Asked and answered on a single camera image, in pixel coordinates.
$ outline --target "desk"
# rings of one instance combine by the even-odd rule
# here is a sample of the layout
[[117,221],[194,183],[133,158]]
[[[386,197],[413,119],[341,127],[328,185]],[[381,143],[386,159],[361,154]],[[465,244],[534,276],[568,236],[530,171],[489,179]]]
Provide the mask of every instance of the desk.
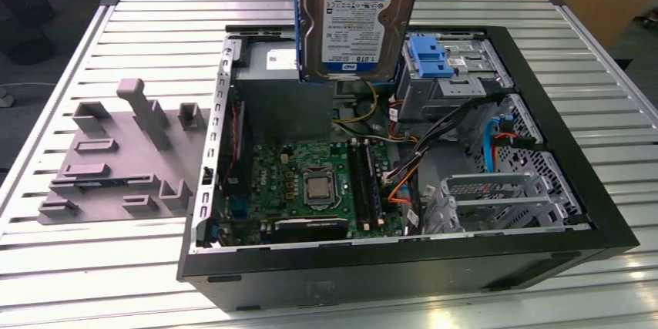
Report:
[[38,224],[79,102],[121,108],[117,82],[141,76],[165,109],[209,108],[226,24],[293,20],[290,0],[122,0],[99,8],[0,188],[0,326],[652,327],[658,115],[570,10],[546,0],[420,0],[412,23],[509,28],[643,244],[627,254],[529,290],[227,314],[177,282],[183,218]]

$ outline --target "hard drive label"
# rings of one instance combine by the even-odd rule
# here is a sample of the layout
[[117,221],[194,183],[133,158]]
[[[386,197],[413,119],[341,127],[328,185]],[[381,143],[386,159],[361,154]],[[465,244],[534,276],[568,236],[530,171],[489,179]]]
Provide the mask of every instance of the hard drive label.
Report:
[[392,0],[325,0],[322,62],[341,72],[376,68],[385,27],[380,14]]

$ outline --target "metal grate table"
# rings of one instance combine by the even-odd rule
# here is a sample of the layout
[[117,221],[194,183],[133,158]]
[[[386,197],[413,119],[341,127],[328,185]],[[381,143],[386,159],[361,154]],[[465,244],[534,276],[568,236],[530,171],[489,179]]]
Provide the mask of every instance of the metal grate table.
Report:
[[38,207],[82,101],[211,105],[229,24],[288,25],[288,0],[121,0],[94,17],[0,189],[0,327],[656,327],[658,115],[570,10],[548,0],[420,0],[417,25],[509,27],[641,246],[529,290],[226,314],[177,282],[183,218],[45,227]]

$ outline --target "hard drive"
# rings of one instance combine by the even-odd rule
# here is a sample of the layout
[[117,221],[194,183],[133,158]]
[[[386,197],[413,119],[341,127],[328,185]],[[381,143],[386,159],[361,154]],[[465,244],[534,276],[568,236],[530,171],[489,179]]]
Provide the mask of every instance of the hard drive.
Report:
[[302,80],[393,78],[414,0],[298,0]]

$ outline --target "blue latch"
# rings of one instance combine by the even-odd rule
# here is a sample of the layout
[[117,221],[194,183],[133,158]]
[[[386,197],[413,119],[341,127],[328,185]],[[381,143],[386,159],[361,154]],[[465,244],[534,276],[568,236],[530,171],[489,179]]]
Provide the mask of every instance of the blue latch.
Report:
[[412,55],[420,64],[421,77],[453,77],[446,63],[446,50],[433,36],[410,36]]

